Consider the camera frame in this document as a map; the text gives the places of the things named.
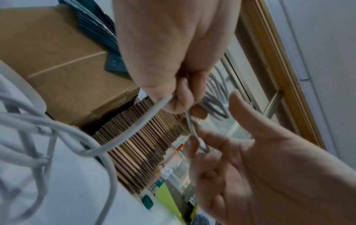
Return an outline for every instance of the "white surface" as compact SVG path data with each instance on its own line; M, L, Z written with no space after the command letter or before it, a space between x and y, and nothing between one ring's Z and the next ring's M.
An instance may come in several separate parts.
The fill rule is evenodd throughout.
M280 2L339 157L356 169L356 1Z
M11 83L7 82L7 86L13 96L29 103ZM0 112L3 111L5 109L1 103ZM14 129L0 125L0 134L2 138L16 143L20 142ZM45 153L48 138L34 135L34 141L36 148L41 153ZM18 187L30 175L28 168L0 161L0 178L8 189ZM94 224L107 198L108 175L95 159L78 157L62 141L58 140L53 157L49 189L49 194L39 211L23 224L90 225ZM154 206L151 210L147 210L139 198L134 198L122 185L119 185L114 204L104 224L181 224L152 195L151 198ZM21 214L35 199L36 189L32 182L12 203L10 217Z
M339 157L333 137L321 109L319 100L316 96L315 88L307 72L303 58L300 54L298 44L294 38L288 19L279 0L266 1L268 9L272 15L277 31L281 37L284 49L287 53L292 68L300 82L301 90L309 104L310 110L314 116L315 123L319 129L321 138L327 151L336 157Z

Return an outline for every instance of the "stack of cardboard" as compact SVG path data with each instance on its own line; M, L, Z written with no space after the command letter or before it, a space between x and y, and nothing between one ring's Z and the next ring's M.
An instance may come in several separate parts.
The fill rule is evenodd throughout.
M112 118L93 136L105 144L120 135L153 106L146 98ZM132 194L140 194L163 160L166 150L182 133L176 115L160 110L140 131L109 152L118 180Z
M68 6L0 9L0 59L27 80L55 120L82 126L130 102L137 85L104 70L107 49L77 30Z

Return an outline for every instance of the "cardboard box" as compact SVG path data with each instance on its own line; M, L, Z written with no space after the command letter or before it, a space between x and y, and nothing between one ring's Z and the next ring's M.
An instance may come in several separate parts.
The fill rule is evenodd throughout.
M83 125L138 95L127 73L104 70L107 49L77 30L68 6L0 9L0 59L27 80L55 120Z

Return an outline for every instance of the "green bottle cap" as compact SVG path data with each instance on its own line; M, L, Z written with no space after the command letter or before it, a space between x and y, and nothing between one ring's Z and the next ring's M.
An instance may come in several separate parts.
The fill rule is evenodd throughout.
M141 199L141 201L144 204L144 206L146 207L146 209L151 209L153 207L153 201L148 195L145 195Z

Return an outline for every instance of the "white cable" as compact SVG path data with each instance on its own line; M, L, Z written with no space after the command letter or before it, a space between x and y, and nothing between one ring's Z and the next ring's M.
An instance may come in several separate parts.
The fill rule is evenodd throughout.
M158 101L129 129L110 142L101 146L96 140L83 133L82 131L66 124L53 121L47 117L43 111L43 109L46 108L45 104L39 95L23 79L19 79L19 76L13 70L9 70L8 67L5 67L1 61L0 66L0 71L2 68L6 68L6 78L8 80L12 81L13 84L19 88L19 90L22 90L23 88L26 90L23 91L23 93L28 97L33 105L32 106L26 102L12 97L0 79L0 100L4 102L8 111L7 113L0 113L0 124L17 129L23 144L21 147L17 144L11 144L6 140L0 139L0 160L12 163L14 165L34 167L32 169L32 173L38 190L37 199L28 210L26 210L21 215L16 216L15 218L9 219L5 216L5 221L0 218L0 224L20 223L31 217L40 207L45 195L47 194L46 182L49 180L50 176L53 151L57 137L59 137L63 143L75 154L81 157L98 156L103 162L104 167L108 172L110 186L108 198L95 222L95 225L102 224L113 204L118 185L116 169L110 157L106 153L121 145L123 142L137 133L153 118L153 116L156 115L159 110L161 110L174 97L174 95L167 96L164 99ZM228 90L225 80L223 79L223 76L217 67L216 70L222 79L222 85L213 75L210 75L210 78L212 79L209 81L208 86L210 91L206 92L203 100L199 103L199 105L201 105L211 116L222 120L229 118L229 113L226 107L228 102ZM27 112L28 115L21 114L19 109ZM192 125L189 110L187 111L187 121L192 135L197 137L194 126ZM50 137L47 154L45 157L36 151L31 133ZM84 149L80 144L78 144L78 141L84 143L88 149ZM200 148L204 152L208 153L209 148L206 146L206 144L201 139L199 139L199 142ZM5 201L7 205L1 205L0 209L4 209L4 211L7 212L8 208L6 207L9 207L11 202L18 196L19 193L21 193L21 190L18 190L11 195L8 194L9 197Z

